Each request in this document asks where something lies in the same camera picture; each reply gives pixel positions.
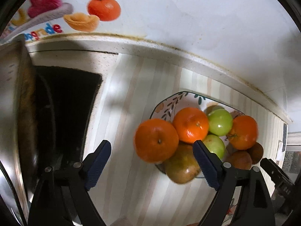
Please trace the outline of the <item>small red fruit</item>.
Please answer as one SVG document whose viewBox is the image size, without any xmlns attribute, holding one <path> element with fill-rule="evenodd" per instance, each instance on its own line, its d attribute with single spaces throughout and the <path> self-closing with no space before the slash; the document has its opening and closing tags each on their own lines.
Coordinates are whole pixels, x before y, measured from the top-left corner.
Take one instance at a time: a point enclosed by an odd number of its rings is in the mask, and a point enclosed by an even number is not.
<svg viewBox="0 0 301 226">
<path fill-rule="evenodd" d="M 246 150 L 251 157 L 252 165 L 258 164 L 264 153 L 263 146 L 260 143 L 256 142 L 251 148 Z"/>
</svg>

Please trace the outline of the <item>dark orange tangerine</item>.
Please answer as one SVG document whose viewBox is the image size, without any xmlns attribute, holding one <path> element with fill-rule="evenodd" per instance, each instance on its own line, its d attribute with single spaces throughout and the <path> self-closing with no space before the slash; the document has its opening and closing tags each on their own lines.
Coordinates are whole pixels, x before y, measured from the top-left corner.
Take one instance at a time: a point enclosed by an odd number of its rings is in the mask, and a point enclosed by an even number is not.
<svg viewBox="0 0 301 226">
<path fill-rule="evenodd" d="M 239 150 L 231 154 L 226 159 L 232 166 L 238 169 L 250 170 L 252 167 L 252 159 L 248 152 Z"/>
</svg>

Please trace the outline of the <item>striped cat counter mat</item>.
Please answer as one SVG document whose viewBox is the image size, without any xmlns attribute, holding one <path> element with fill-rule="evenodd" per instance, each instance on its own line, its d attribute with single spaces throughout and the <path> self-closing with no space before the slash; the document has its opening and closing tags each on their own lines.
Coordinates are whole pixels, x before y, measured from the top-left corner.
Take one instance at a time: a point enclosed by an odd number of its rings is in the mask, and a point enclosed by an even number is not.
<svg viewBox="0 0 301 226">
<path fill-rule="evenodd" d="M 110 141 L 111 157 L 90 196 L 108 225 L 126 217 L 132 225 L 187 225 L 200 221 L 214 195 L 203 179 L 173 183 L 133 147 L 139 124 L 162 100 L 188 90 L 228 104 L 258 123 L 264 156 L 276 159 L 284 123 L 234 89 L 193 71 L 162 61 L 120 54 L 104 74 L 95 103 L 92 133 L 85 153 Z"/>
</svg>

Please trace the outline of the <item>large orange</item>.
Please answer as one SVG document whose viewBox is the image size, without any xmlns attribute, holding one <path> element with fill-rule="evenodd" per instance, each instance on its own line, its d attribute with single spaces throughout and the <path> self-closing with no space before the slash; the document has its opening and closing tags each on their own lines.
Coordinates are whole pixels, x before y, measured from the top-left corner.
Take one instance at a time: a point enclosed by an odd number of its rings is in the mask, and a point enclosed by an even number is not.
<svg viewBox="0 0 301 226">
<path fill-rule="evenodd" d="M 235 117 L 227 138 L 233 148 L 237 150 L 247 150 L 253 147 L 258 138 L 257 122 L 248 115 Z"/>
</svg>

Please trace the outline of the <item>lower green apple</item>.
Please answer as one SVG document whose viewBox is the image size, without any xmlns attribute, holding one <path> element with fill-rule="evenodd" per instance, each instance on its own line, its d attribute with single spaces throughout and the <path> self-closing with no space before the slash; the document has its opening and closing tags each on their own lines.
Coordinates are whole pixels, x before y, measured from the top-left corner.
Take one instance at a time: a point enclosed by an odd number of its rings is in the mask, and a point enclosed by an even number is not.
<svg viewBox="0 0 301 226">
<path fill-rule="evenodd" d="M 215 153 L 221 160 L 225 154 L 224 142 L 216 135 L 209 134 L 203 140 L 204 145 L 211 153 Z"/>
</svg>

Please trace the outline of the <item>green apple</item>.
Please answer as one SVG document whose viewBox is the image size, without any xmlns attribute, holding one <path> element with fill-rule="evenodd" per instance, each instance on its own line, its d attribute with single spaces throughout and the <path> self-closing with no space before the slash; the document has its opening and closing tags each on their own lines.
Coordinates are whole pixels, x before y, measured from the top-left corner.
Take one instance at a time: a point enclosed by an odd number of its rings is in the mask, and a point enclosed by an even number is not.
<svg viewBox="0 0 301 226">
<path fill-rule="evenodd" d="M 221 160 L 225 154 L 224 142 L 216 135 L 209 134 L 203 140 L 204 145 L 211 153 L 215 153 Z"/>
<path fill-rule="evenodd" d="M 233 126 L 233 117 L 225 109 L 216 109 L 208 114 L 209 132 L 216 136 L 226 136 Z"/>
</svg>

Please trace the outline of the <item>brown-green pear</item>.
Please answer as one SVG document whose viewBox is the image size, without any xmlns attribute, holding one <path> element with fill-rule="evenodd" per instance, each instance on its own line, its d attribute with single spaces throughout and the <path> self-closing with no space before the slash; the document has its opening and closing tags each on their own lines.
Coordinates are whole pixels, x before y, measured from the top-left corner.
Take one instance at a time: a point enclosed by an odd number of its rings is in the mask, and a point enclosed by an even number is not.
<svg viewBox="0 0 301 226">
<path fill-rule="evenodd" d="M 201 172 L 192 146 L 179 144 L 172 157 L 163 162 L 166 175 L 177 184 L 185 184 L 193 180 Z"/>
</svg>

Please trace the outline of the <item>steel wok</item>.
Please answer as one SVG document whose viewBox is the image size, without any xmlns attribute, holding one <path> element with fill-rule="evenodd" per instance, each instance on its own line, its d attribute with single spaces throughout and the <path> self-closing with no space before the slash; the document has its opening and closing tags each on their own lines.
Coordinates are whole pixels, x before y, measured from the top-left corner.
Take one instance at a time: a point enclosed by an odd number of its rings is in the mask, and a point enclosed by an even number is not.
<svg viewBox="0 0 301 226">
<path fill-rule="evenodd" d="M 18 221 L 37 184 L 35 81 L 24 35 L 1 45 L 1 198 Z"/>
</svg>

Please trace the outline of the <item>black gas stove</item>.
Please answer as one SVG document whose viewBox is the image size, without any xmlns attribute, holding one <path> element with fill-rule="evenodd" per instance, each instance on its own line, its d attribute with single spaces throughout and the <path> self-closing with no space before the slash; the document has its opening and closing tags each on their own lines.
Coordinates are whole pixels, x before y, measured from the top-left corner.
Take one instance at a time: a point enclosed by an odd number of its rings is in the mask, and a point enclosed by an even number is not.
<svg viewBox="0 0 301 226">
<path fill-rule="evenodd" d="M 38 168 L 65 167 L 83 157 L 102 76 L 57 66 L 35 69 Z"/>
</svg>

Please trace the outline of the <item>upper green apple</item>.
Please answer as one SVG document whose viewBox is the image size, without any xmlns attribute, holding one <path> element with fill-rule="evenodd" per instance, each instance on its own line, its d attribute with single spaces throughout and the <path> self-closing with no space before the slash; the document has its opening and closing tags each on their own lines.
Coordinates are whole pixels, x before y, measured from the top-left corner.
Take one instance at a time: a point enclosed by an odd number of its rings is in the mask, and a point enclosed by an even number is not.
<svg viewBox="0 0 301 226">
<path fill-rule="evenodd" d="M 208 114 L 209 132 L 216 136 L 226 136 L 233 126 L 233 117 L 225 109 L 216 109 Z"/>
</svg>

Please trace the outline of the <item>floral ceramic fruit plate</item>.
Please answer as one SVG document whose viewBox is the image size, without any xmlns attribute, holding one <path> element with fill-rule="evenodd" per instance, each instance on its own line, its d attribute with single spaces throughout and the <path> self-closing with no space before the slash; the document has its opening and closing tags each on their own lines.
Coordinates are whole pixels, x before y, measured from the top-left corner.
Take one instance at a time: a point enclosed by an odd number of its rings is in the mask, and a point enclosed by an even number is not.
<svg viewBox="0 0 301 226">
<path fill-rule="evenodd" d="M 226 109 L 234 118 L 244 115 L 243 112 L 218 102 L 214 99 L 193 92 L 181 91 L 160 102 L 150 115 L 151 119 L 159 118 L 172 122 L 176 113 L 186 107 L 198 108 L 205 114 L 215 109 Z M 200 172 L 192 181 L 186 184 L 171 182 L 167 187 L 168 197 L 162 200 L 162 206 L 170 206 L 173 214 L 162 212 L 158 214 L 155 225 L 186 225 L 195 223 L 204 213 L 193 213 L 192 207 L 207 208 L 213 199 L 213 189 L 207 185 Z"/>
</svg>

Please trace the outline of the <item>colourful wall sticker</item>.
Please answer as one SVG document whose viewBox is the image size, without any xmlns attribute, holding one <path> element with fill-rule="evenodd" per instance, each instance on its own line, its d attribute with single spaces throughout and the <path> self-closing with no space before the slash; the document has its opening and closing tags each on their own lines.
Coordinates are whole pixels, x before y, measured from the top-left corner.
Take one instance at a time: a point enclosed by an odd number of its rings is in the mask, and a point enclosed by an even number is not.
<svg viewBox="0 0 301 226">
<path fill-rule="evenodd" d="M 25 0 L 1 34 L 1 41 L 24 34 L 27 42 L 67 33 L 95 32 L 100 22 L 121 15 L 117 0 Z"/>
</svg>

